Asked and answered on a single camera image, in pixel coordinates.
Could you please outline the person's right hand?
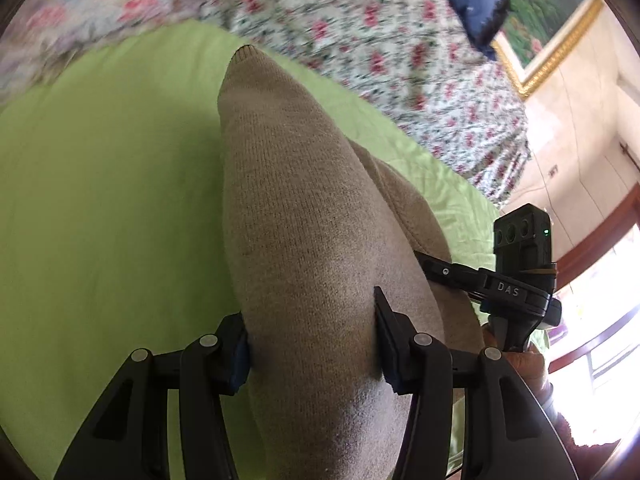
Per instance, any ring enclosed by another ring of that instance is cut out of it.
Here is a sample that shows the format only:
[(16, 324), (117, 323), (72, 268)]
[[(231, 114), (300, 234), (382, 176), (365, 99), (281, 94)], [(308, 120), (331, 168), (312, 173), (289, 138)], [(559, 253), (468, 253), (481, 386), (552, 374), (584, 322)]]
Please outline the person's right hand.
[(502, 355), (524, 380), (540, 404), (545, 404), (552, 398), (548, 366), (536, 344), (531, 342), (524, 352), (503, 352)]

